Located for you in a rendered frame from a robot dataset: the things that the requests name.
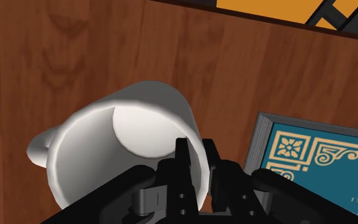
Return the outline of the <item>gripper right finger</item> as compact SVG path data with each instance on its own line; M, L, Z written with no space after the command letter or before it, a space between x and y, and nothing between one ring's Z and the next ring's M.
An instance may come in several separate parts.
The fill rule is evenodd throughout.
M210 168L212 212L202 224L358 224L358 215L268 169L251 175L220 158L203 139Z

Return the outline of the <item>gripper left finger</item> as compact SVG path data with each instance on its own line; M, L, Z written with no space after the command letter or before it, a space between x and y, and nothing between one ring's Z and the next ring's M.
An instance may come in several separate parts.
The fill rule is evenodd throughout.
M168 224L198 215L189 146L176 139L175 155L157 169L135 165L41 224Z

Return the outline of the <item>white mug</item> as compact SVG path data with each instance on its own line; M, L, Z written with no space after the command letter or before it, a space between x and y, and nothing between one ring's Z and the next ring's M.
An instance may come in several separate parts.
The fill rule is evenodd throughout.
M140 81L73 113L34 137L33 164L46 169L56 203L66 208L134 165L156 168L174 156L176 140L189 145L197 204L209 191L209 165L186 98L161 81Z

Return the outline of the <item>teal book with gold ornament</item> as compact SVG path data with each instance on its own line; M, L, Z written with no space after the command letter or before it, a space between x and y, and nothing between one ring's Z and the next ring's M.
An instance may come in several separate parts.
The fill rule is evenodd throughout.
M259 168L358 215L358 129L260 112L244 172Z

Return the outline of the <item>black chair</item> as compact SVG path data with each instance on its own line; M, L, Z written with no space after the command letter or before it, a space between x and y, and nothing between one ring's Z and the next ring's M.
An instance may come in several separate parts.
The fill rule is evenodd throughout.
M358 34L358 0L323 0L305 23Z

